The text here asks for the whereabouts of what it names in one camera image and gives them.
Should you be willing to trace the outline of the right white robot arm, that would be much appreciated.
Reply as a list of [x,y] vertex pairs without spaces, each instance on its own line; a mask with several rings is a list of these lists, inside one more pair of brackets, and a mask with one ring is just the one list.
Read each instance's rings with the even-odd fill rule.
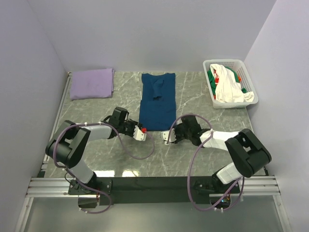
[[176,144],[189,140],[200,148],[214,148],[227,151],[232,162],[211,177],[214,191],[224,192],[229,184],[242,177],[250,178],[272,161],[271,154],[250,129],[226,132],[217,131],[211,125],[201,128],[197,115],[186,114],[175,121],[169,129],[166,142]]

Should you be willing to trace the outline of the blue t shirt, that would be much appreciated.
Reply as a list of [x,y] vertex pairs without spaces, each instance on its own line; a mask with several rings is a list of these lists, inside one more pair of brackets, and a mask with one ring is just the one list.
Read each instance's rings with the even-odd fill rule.
[[175,73],[143,73],[139,122],[148,131],[169,130],[176,120]]

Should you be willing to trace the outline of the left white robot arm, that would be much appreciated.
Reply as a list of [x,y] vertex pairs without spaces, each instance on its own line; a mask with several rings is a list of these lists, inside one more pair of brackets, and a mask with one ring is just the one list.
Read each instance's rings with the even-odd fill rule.
[[68,168],[80,180],[79,188],[85,194],[91,194],[98,188],[97,175],[82,159],[87,142],[99,139],[112,139],[118,134],[145,141],[142,124],[128,119],[129,112],[116,107],[112,115],[93,124],[78,124],[64,121],[45,148],[45,154],[61,167]]

